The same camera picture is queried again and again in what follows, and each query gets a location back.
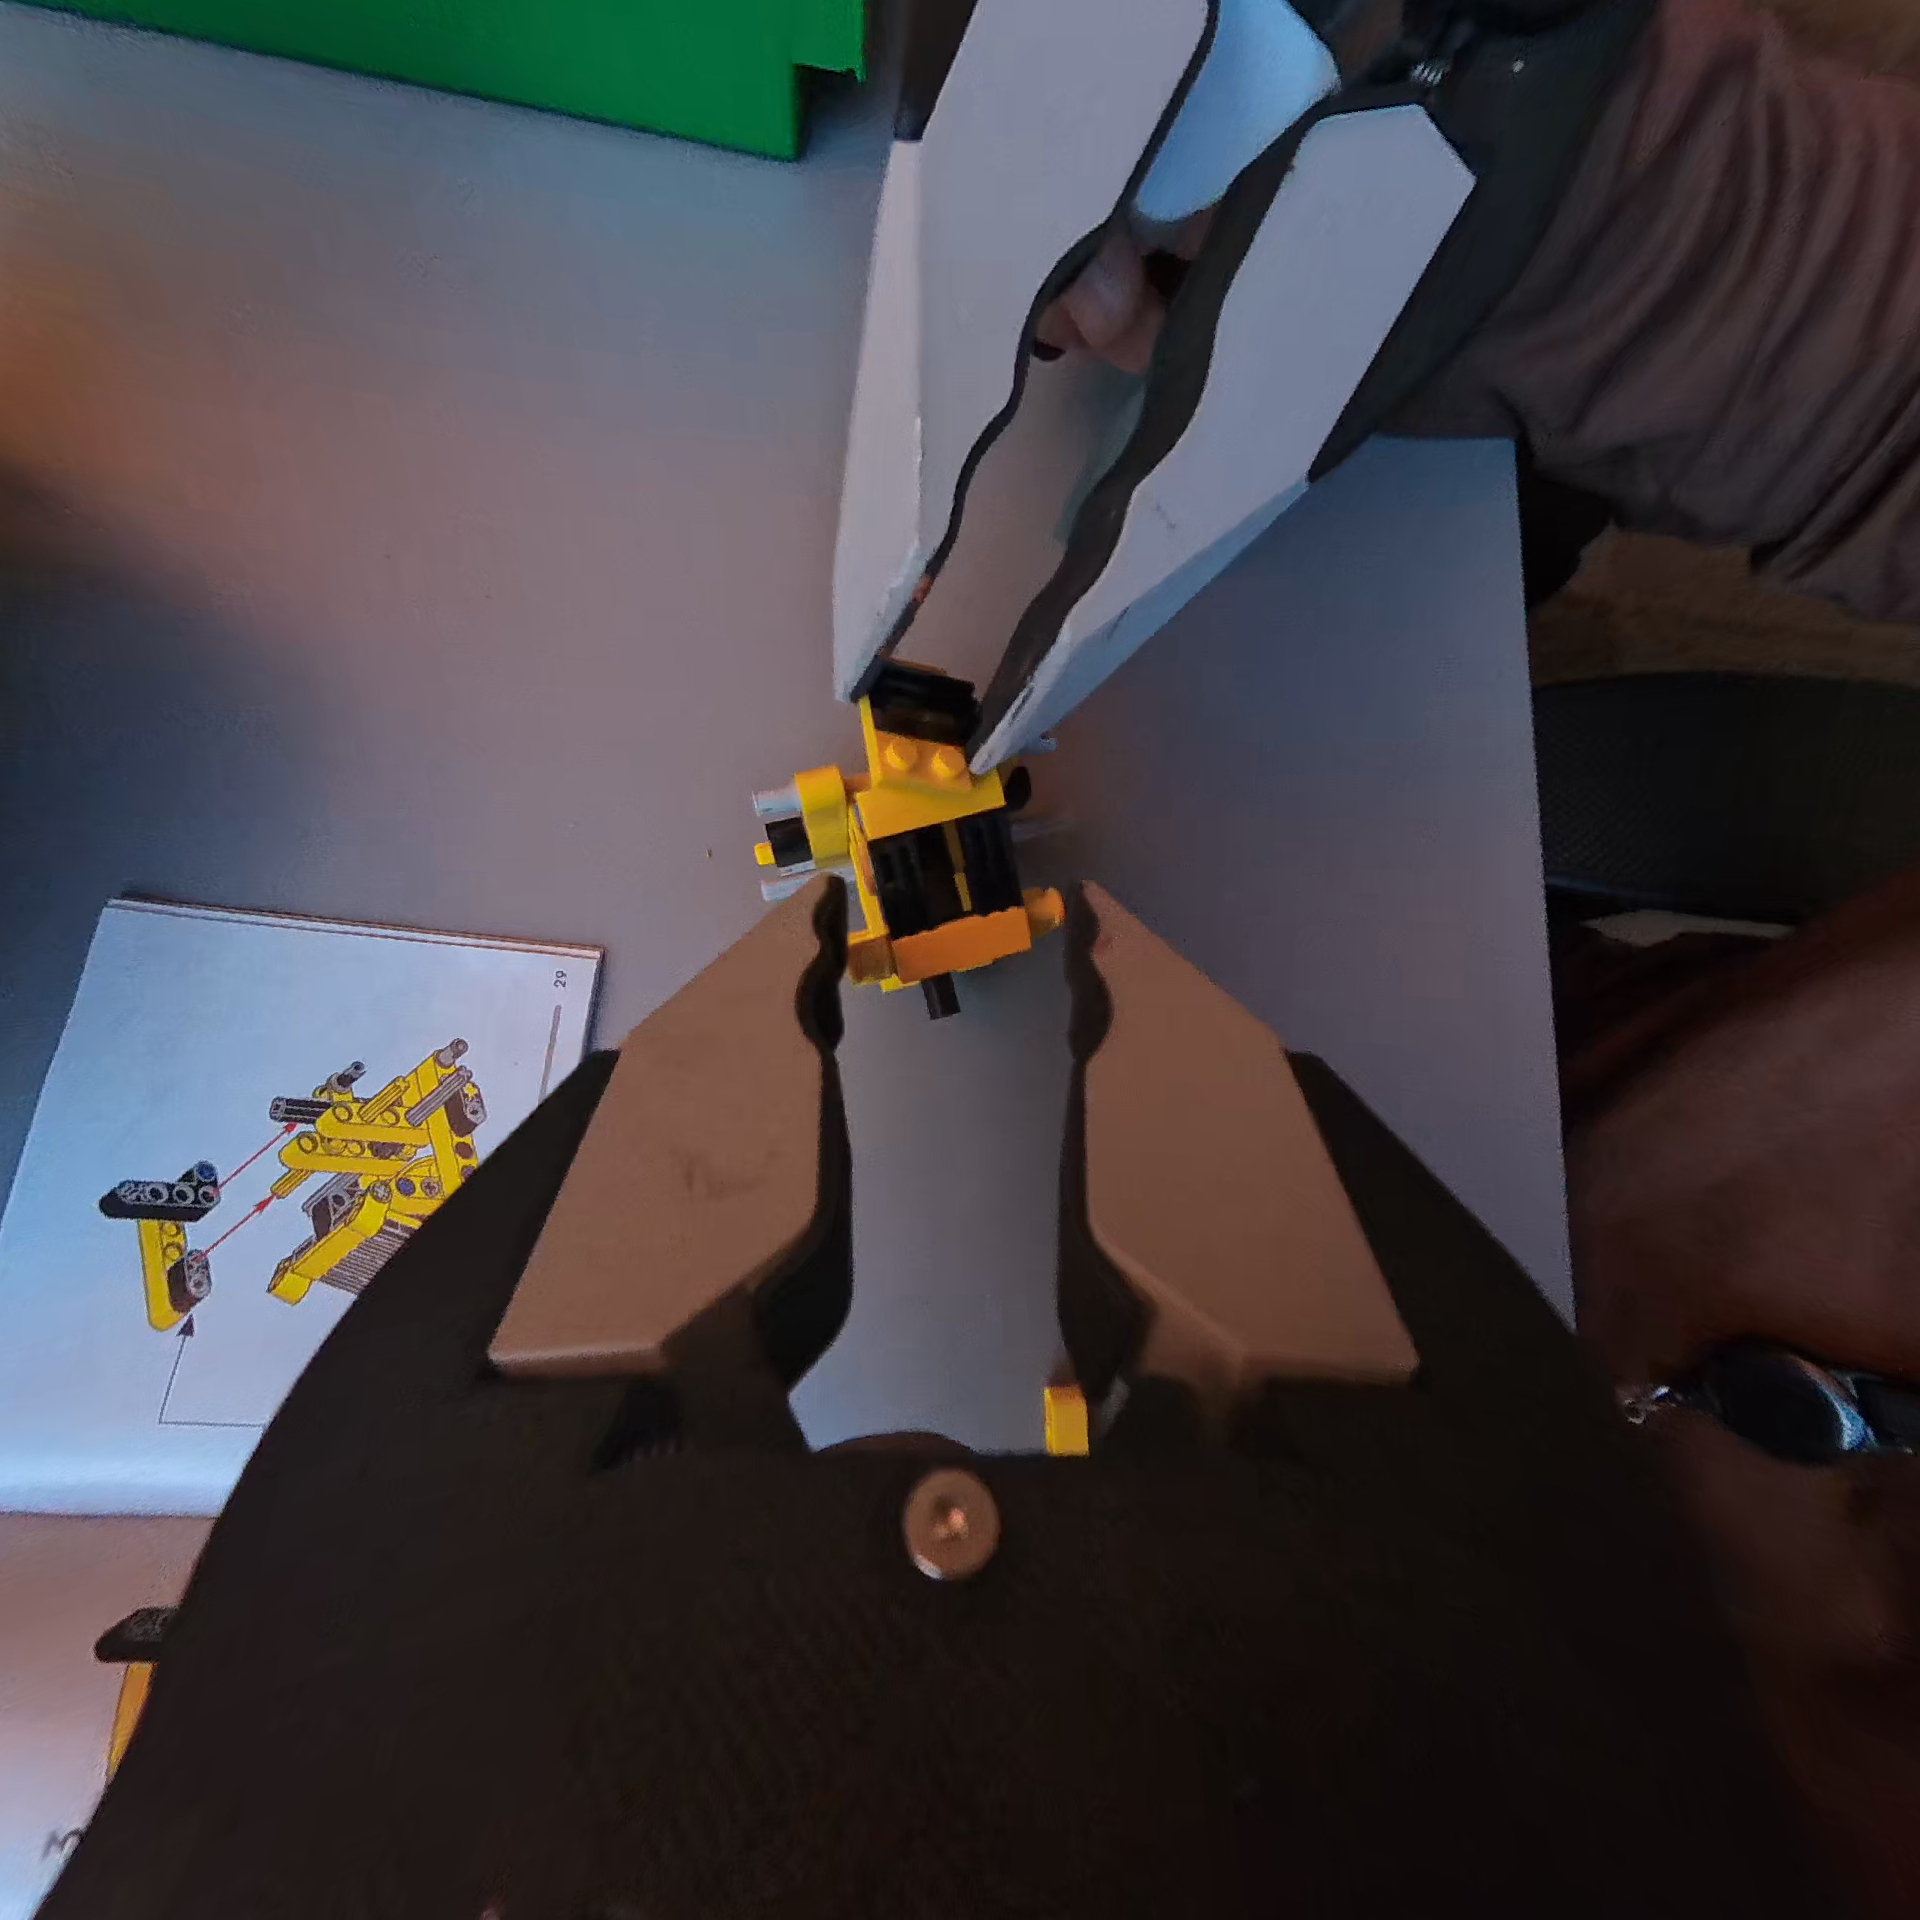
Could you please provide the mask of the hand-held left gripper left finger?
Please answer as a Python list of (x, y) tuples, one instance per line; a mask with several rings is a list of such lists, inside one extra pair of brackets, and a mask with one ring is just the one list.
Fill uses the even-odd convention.
[(745, 1329), (804, 1375), (851, 1308), (837, 1069), (849, 890), (811, 877), (620, 1045), (489, 1346), (500, 1375), (665, 1375)]

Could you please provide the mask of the lego instruction booklet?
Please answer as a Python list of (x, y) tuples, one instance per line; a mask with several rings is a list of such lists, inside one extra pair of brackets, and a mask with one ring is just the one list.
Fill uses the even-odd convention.
[(3, 1507), (213, 1516), (585, 1057), (603, 952), (112, 900), (4, 1210)]

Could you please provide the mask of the person's torso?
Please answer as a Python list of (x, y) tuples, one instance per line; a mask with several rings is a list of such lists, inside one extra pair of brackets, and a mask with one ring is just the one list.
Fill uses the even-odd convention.
[[(1618, 1387), (1736, 1346), (1916, 1401), (1917, 885), (1781, 937), (1553, 930), (1576, 1317)], [(1916, 1448), (1783, 1460), (1644, 1421), (1861, 1916), (1916, 1916)]]

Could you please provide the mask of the black and yellow lego piece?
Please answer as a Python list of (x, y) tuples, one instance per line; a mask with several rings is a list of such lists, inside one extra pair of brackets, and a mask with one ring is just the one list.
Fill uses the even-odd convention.
[(175, 1603), (135, 1607), (114, 1621), (95, 1644), (96, 1664), (120, 1671), (112, 1706), (112, 1725), (103, 1759), (103, 1780), (111, 1784), (121, 1768), (138, 1724), (154, 1692), (161, 1651), (177, 1621)]

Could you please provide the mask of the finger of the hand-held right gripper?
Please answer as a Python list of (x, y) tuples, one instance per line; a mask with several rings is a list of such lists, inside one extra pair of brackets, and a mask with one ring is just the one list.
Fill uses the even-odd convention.
[(1012, 419), (1050, 287), (1097, 244), (1209, 52), (1209, 3), (917, 3), (881, 180), (832, 554), (861, 695)]
[(1417, 98), (1314, 108), (1237, 176), (1133, 420), (981, 695), (979, 773), (1057, 727), (1298, 501), (1472, 185)]

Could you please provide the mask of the green box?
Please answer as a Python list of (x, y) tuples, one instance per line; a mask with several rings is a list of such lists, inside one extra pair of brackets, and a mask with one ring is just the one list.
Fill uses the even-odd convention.
[(58, 3), (58, 12), (793, 161), (804, 72), (861, 79), (864, 3)]

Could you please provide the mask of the black mesh chair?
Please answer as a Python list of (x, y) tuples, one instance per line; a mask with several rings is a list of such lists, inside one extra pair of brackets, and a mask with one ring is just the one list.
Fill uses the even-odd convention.
[(1547, 897), (1800, 923), (1917, 859), (1917, 693), (1738, 672), (1531, 703)]

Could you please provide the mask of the person's right hand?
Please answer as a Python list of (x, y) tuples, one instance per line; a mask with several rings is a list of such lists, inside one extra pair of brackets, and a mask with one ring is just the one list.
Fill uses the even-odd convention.
[(1145, 372), (1170, 300), (1183, 290), (1212, 227), (1197, 211), (1175, 227), (1120, 225), (1042, 311), (1033, 355), (1085, 352), (1124, 375)]

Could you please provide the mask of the person's right forearm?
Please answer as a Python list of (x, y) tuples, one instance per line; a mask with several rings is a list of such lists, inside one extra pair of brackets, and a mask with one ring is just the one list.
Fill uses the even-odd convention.
[(1916, 621), (1916, 85), (1660, 5), (1524, 274), (1391, 432), (1521, 441), (1631, 531)]

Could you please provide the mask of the yellow and black lego model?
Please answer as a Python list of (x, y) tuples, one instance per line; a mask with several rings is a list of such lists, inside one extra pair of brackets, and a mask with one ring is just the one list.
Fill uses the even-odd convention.
[(1065, 923), (1065, 899), (1023, 881), (1026, 765), (972, 771), (970, 681), (887, 660), (856, 714), (861, 773), (819, 765), (755, 795), (760, 895), (780, 903), (813, 877), (840, 877), (858, 914), (849, 979), (919, 989), (943, 1023), (961, 1010), (959, 979), (1029, 953)]

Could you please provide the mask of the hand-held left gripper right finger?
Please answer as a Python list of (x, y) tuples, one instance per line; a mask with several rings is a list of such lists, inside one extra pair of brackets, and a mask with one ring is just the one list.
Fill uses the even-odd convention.
[(1065, 976), (1077, 1383), (1408, 1383), (1415, 1344), (1276, 1032), (1093, 883)]

